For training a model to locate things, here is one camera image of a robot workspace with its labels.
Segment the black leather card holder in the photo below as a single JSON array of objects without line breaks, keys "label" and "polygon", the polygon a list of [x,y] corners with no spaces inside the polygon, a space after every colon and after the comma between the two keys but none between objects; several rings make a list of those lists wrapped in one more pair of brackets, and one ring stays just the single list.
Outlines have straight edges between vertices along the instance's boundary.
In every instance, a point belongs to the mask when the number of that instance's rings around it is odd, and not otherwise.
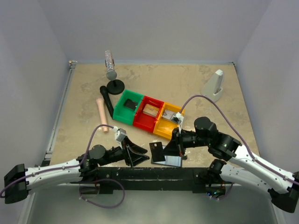
[{"label": "black leather card holder", "polygon": [[183,165],[183,158],[179,156],[169,156],[165,155],[164,156],[164,161],[154,161],[154,151],[158,149],[159,146],[155,143],[150,146],[151,149],[151,164],[156,164],[156,165],[164,165],[164,166],[170,166],[170,167],[182,167]]}]

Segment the black VIP card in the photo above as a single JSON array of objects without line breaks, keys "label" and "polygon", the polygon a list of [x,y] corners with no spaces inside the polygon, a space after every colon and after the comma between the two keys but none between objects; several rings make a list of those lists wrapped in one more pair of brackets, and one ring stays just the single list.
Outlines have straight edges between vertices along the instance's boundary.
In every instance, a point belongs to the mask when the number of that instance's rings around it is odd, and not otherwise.
[{"label": "black VIP card", "polygon": [[162,154],[163,145],[162,142],[149,143],[151,151],[151,163],[164,162],[165,156]]}]

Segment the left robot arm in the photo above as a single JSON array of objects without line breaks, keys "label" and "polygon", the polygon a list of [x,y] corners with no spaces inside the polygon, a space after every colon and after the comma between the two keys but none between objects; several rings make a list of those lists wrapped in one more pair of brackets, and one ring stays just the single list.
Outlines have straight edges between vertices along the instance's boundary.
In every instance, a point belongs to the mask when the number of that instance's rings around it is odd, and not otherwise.
[{"label": "left robot arm", "polygon": [[85,154],[65,163],[34,168],[18,164],[4,176],[4,189],[0,192],[0,197],[5,204],[13,204],[26,199],[41,187],[80,182],[91,177],[99,166],[124,160],[127,166],[135,167],[150,159],[147,152],[148,150],[125,137],[117,147],[107,150],[97,144]]}]

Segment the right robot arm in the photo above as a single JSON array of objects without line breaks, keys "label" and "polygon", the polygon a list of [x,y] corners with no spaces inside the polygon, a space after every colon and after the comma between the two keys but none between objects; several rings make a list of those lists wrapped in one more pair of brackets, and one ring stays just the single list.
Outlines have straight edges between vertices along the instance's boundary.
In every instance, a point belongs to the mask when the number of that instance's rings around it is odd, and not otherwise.
[{"label": "right robot arm", "polygon": [[207,117],[197,118],[194,127],[194,131],[175,128],[162,154],[182,157],[187,148],[207,147],[215,157],[210,166],[213,175],[269,194],[276,207],[295,212],[299,200],[298,172],[286,171],[254,154],[244,143],[219,132]]}]

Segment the silver cards in yellow bin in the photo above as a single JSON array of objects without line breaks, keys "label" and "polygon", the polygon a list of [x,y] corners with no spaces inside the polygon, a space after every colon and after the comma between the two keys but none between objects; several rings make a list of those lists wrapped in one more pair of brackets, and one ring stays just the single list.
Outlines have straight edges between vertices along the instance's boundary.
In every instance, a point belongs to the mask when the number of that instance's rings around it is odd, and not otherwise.
[{"label": "silver cards in yellow bin", "polygon": [[172,120],[172,118],[176,115],[175,112],[170,111],[170,110],[164,110],[163,114],[162,114],[162,118],[163,119],[167,119],[167,120]]}]

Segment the gold cards in red bin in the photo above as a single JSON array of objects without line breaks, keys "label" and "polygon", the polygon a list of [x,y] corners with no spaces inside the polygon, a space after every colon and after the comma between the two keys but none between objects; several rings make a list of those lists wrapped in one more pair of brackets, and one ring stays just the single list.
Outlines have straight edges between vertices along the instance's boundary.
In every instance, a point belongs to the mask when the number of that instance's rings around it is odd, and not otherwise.
[{"label": "gold cards in red bin", "polygon": [[155,107],[153,105],[150,104],[146,104],[145,107],[143,108],[143,114],[152,116],[152,117],[156,117],[158,115],[159,112],[159,108]]}]

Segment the yellow plastic bin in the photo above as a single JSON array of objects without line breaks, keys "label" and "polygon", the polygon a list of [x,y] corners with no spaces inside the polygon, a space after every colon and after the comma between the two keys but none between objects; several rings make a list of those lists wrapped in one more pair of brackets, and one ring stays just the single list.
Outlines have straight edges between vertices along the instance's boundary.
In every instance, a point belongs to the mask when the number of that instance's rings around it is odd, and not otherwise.
[{"label": "yellow plastic bin", "polygon": [[179,106],[164,102],[161,113],[157,118],[153,133],[170,140],[173,129],[177,128],[178,125],[168,119],[163,118],[163,113],[165,110],[174,112],[174,114],[176,114],[177,112],[180,112],[181,108]]}]

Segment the red plastic bin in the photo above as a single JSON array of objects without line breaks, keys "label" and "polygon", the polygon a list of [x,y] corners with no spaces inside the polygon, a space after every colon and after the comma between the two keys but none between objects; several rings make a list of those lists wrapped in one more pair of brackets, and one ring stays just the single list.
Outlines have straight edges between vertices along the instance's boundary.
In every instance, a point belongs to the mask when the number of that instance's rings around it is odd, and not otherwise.
[{"label": "red plastic bin", "polygon": [[163,105],[163,101],[144,96],[135,113],[133,126],[152,133]]}]

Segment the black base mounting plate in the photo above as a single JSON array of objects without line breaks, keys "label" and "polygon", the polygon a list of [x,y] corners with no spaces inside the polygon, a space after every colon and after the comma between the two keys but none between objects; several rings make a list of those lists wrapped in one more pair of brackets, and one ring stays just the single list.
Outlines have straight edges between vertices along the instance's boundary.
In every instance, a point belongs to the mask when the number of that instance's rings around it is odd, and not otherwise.
[{"label": "black base mounting plate", "polygon": [[208,168],[129,168],[100,167],[91,175],[83,177],[76,184],[90,184],[99,181],[101,194],[112,194],[121,190],[121,186],[113,183],[118,181],[126,191],[191,191],[206,193],[206,186],[229,184],[219,175],[208,172]]}]

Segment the green plastic bin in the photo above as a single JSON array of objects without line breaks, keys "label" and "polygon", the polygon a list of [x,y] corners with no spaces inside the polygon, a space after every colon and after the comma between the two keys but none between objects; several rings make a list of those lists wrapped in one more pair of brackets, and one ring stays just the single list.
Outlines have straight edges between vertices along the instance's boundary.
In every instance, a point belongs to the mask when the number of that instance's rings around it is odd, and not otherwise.
[{"label": "green plastic bin", "polygon": [[114,108],[113,120],[132,125],[144,95],[125,90]]}]

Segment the pink cylinder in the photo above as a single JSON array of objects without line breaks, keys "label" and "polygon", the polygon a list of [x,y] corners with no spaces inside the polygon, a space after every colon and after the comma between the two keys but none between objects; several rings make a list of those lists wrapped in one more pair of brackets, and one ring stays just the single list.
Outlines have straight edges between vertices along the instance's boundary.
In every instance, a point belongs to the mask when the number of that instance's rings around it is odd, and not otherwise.
[{"label": "pink cylinder", "polygon": [[108,133],[109,127],[107,126],[107,119],[106,119],[105,108],[104,108],[104,99],[103,98],[96,99],[96,104],[98,106],[101,124],[104,125],[102,127],[102,130],[104,133]]}]

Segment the white wedge stand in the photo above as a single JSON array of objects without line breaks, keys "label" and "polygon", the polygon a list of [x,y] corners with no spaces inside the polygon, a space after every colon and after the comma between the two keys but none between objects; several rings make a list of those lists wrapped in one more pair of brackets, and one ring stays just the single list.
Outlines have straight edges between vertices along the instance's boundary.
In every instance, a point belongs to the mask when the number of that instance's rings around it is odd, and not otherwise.
[{"label": "white wedge stand", "polygon": [[223,94],[223,80],[224,72],[222,70],[217,70],[205,83],[201,90],[201,94],[210,98],[213,102],[217,102]]}]

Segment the glitter tube on black stand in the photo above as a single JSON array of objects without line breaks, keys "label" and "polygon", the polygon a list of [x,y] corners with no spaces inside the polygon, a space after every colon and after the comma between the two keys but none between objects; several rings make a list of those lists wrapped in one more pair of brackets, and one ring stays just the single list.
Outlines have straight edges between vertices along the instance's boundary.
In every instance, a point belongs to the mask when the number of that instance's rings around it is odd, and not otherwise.
[{"label": "glitter tube on black stand", "polygon": [[121,80],[117,79],[114,59],[110,50],[105,51],[105,66],[107,69],[106,77],[109,80],[107,83],[108,92],[112,95],[121,94],[125,89],[125,85]]}]

